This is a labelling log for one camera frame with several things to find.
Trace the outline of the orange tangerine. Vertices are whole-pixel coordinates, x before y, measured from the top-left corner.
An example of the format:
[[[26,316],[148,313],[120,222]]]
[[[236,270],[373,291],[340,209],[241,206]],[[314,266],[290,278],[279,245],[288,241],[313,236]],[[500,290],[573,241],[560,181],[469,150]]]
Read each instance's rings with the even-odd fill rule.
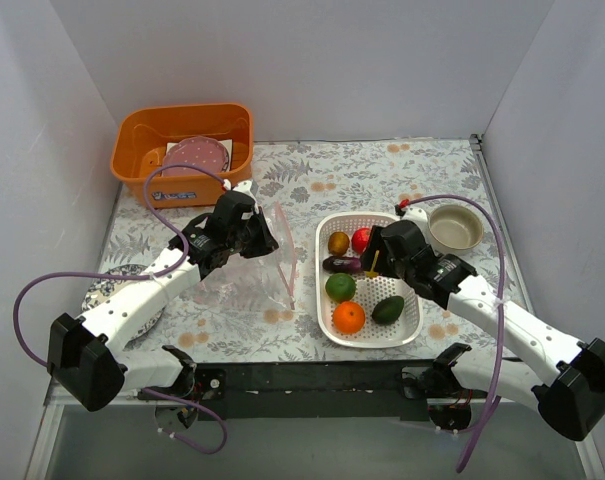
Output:
[[[342,334],[358,333],[366,323],[366,313],[357,303],[345,301],[340,303],[332,314],[333,325]]]

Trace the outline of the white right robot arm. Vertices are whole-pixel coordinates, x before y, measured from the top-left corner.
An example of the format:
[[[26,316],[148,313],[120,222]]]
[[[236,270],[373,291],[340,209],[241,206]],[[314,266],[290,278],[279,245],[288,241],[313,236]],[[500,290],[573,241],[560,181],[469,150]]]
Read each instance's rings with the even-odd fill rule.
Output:
[[[501,302],[475,268],[436,253],[409,220],[374,226],[361,262],[365,270],[404,281],[419,297],[502,339],[533,372],[525,396],[557,433],[582,441],[604,417],[605,341],[585,343],[511,301]]]

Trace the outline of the pink polka dot plate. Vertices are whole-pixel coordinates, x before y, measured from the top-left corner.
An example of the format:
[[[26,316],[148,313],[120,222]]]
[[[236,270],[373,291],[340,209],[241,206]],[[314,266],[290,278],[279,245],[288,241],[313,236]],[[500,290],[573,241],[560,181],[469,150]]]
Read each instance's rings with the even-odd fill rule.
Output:
[[[168,177],[197,174],[196,170],[186,168],[186,165],[219,174],[230,170],[231,154],[226,143],[214,138],[197,136],[168,144],[162,165],[172,165],[172,168],[162,172],[163,176]]]

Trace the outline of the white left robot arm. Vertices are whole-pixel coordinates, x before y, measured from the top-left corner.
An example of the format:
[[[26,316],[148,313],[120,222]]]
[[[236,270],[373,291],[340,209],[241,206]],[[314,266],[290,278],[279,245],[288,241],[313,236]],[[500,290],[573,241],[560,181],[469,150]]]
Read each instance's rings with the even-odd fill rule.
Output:
[[[229,257],[269,255],[278,247],[263,210],[243,181],[224,193],[207,218],[189,222],[147,268],[146,279],[77,318],[51,326],[47,370],[88,411],[108,405],[120,392],[154,387],[175,400],[196,384],[195,362],[170,345],[127,352],[126,344],[183,291],[196,286]]]

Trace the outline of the orange plastic tub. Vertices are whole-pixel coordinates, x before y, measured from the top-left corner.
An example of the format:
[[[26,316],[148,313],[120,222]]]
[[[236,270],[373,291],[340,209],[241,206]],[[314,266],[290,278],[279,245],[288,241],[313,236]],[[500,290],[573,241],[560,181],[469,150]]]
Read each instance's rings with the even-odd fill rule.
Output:
[[[252,176],[253,119],[234,103],[154,107],[119,127],[111,172],[156,208],[213,205]]]

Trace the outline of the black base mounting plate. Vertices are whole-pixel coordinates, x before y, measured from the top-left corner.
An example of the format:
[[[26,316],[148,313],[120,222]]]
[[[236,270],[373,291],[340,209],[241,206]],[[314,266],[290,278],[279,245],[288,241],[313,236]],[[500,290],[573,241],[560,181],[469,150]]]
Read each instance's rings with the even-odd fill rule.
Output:
[[[428,404],[468,409],[486,398],[427,360],[217,363],[196,368],[188,397],[225,420],[388,417],[426,421]]]

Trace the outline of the floral patterned table mat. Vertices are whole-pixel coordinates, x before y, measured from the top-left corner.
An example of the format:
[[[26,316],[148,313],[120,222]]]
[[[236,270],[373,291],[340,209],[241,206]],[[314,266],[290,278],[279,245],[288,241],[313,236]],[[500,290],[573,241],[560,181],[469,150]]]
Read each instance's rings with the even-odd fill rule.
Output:
[[[494,339],[440,307],[425,303],[411,343],[386,349],[338,345],[322,332],[315,298],[315,231],[327,215],[391,213],[404,199],[440,205],[447,194],[493,209],[485,176],[464,140],[259,144],[252,161],[256,198],[279,204],[288,220],[297,265],[295,296],[246,310],[202,304],[194,291],[174,300],[129,349],[173,345],[199,362],[289,362],[430,359],[453,343],[493,353]]]

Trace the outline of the aluminium table edge rail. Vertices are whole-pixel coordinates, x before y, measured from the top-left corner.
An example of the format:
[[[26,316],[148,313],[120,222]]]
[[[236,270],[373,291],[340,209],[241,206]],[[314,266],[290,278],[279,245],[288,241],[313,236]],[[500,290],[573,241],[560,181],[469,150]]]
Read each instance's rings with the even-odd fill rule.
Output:
[[[481,177],[487,192],[489,203],[491,204],[492,211],[499,224],[499,228],[503,237],[503,242],[507,252],[507,256],[512,266],[515,283],[517,284],[522,298],[524,300],[525,308],[534,313],[535,309],[531,301],[522,271],[518,264],[518,260],[513,248],[513,244],[509,235],[507,224],[500,208],[500,204],[496,195],[495,188],[492,184],[490,177],[487,161],[483,152],[483,136],[481,134],[472,134],[469,137],[469,144],[473,152],[473,156],[478,164],[481,171]],[[584,470],[587,479],[605,479],[605,470],[598,453],[596,444],[591,435],[588,435],[584,441],[575,443],[582,468]]]

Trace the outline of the purple eggplant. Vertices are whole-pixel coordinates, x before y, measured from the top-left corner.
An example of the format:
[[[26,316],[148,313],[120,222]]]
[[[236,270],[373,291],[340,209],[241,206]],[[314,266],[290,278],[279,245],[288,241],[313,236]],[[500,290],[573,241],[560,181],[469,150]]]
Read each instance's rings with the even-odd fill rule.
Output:
[[[363,272],[360,259],[357,257],[330,256],[322,262],[322,268],[333,274],[355,275]]]

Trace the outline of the red apple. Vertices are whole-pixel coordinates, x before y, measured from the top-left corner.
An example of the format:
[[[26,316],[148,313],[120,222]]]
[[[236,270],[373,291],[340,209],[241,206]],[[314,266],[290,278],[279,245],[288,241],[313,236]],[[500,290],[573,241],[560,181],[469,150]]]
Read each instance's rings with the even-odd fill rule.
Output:
[[[351,248],[361,255],[367,248],[371,236],[371,229],[363,227],[357,229],[351,237]]]

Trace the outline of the yellow mango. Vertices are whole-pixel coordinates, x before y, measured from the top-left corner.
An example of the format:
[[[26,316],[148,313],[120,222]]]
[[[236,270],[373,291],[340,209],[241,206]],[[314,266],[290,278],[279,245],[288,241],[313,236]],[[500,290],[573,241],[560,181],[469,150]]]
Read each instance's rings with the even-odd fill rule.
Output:
[[[371,260],[370,268],[365,272],[368,278],[376,278],[379,273],[376,270],[376,265],[379,257],[379,251],[376,250]]]

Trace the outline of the dark green avocado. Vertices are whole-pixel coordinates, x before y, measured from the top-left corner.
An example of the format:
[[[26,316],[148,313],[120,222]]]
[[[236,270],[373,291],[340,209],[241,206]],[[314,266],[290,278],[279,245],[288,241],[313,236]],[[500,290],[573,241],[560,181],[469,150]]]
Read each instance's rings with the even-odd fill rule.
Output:
[[[405,306],[402,296],[391,296],[380,301],[373,309],[372,320],[378,325],[391,325],[401,316]]]

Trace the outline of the clear zip top bag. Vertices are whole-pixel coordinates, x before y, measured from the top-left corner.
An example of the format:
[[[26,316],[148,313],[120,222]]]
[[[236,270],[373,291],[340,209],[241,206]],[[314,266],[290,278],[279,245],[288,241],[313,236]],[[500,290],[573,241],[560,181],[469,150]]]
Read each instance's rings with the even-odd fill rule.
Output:
[[[279,202],[264,208],[266,223],[279,248],[263,257],[230,257],[192,289],[193,300],[206,307],[234,311],[293,310],[298,256],[287,216]]]

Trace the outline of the beige ceramic bowl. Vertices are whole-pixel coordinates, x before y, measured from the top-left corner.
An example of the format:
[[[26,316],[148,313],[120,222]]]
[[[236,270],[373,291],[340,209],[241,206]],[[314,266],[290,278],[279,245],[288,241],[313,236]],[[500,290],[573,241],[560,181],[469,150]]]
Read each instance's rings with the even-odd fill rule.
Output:
[[[428,217],[428,239],[439,253],[467,254],[482,242],[483,237],[480,219],[466,207],[442,205]]]

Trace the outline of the green lime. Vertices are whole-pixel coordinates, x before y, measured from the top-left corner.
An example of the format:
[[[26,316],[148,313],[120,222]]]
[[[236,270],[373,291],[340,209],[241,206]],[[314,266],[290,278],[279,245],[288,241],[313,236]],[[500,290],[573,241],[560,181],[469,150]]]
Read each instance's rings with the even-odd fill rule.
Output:
[[[350,301],[355,296],[356,289],[355,280],[346,273],[332,274],[325,282],[326,294],[337,303]]]

